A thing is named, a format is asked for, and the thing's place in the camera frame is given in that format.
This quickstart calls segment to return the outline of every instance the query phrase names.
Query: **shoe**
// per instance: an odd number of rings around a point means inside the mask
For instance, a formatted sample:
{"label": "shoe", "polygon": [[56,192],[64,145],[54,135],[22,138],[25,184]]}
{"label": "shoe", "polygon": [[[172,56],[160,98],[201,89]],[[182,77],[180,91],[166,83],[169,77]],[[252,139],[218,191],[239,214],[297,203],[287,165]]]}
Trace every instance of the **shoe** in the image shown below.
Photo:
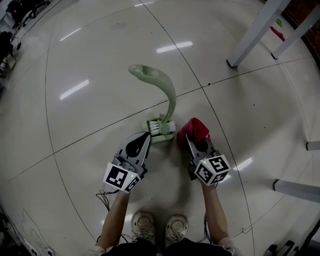
{"label": "shoe", "polygon": [[164,248],[182,241],[188,233],[189,223],[183,215],[173,215],[165,224]]}
{"label": "shoe", "polygon": [[131,221],[133,239],[141,238],[156,244],[155,217],[147,211],[138,211]]}

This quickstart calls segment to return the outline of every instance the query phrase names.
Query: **forearm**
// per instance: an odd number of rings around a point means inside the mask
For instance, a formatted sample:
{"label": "forearm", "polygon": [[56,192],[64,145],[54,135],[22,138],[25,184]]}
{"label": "forearm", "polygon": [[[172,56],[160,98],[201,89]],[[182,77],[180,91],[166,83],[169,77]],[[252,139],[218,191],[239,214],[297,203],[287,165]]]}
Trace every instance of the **forearm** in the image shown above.
{"label": "forearm", "polygon": [[129,197],[130,194],[126,194],[122,191],[117,193],[115,201],[105,218],[101,238],[96,243],[96,246],[107,249],[111,246],[116,246],[119,243],[124,227]]}
{"label": "forearm", "polygon": [[201,185],[210,238],[217,245],[223,238],[229,236],[227,218],[220,204],[216,188],[206,186],[202,182]]}

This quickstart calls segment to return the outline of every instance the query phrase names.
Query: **fiducial marker cube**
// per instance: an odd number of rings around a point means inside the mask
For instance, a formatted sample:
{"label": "fiducial marker cube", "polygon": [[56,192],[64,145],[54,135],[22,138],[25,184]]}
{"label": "fiducial marker cube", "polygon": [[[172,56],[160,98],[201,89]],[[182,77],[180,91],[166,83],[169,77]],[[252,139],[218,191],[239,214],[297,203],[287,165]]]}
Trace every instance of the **fiducial marker cube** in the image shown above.
{"label": "fiducial marker cube", "polygon": [[230,165],[224,155],[218,155],[200,160],[195,169],[195,175],[207,186],[224,180],[230,170]]}
{"label": "fiducial marker cube", "polygon": [[133,171],[122,168],[108,162],[103,182],[125,193],[129,193],[141,180],[139,175]]}

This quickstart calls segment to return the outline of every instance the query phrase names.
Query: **red object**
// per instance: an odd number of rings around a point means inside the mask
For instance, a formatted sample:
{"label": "red object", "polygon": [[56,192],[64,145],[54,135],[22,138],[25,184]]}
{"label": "red object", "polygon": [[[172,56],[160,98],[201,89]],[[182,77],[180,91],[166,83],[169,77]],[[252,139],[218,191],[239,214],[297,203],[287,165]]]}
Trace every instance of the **red object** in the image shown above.
{"label": "red object", "polygon": [[273,33],[275,33],[282,40],[282,42],[284,42],[286,40],[285,37],[284,37],[284,34],[280,33],[273,26],[270,27],[270,29],[273,31]]}
{"label": "red object", "polygon": [[191,135],[191,140],[198,143],[208,135],[208,140],[210,141],[210,135],[208,128],[197,118],[191,118],[190,121],[182,127],[182,129],[177,133],[176,139],[180,147],[183,149],[186,146],[185,134],[189,133]]}

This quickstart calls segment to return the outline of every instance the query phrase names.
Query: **floor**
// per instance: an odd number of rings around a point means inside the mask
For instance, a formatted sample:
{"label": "floor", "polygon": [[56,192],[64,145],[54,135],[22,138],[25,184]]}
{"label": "floor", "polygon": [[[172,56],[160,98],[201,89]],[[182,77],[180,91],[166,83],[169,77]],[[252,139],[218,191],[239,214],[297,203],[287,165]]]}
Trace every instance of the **floor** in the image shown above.
{"label": "floor", "polygon": [[[320,151],[306,151],[320,140],[320,71],[301,40],[274,60],[281,40],[270,30],[230,69],[226,59],[259,0],[54,0],[43,13],[53,6],[17,34],[34,25],[0,102],[1,204],[34,248],[76,256],[94,245],[107,214],[95,194],[111,190],[102,182],[107,163],[146,115],[167,110],[164,94],[133,77],[131,64],[167,73],[177,127],[200,119],[227,157],[232,171],[217,190],[244,254],[302,245],[320,205],[272,190],[277,178],[320,186]],[[280,19],[274,27],[288,37],[293,29]],[[201,186],[183,156],[175,142],[152,146],[124,234],[144,209],[159,227],[184,214],[187,237],[204,238]]]}

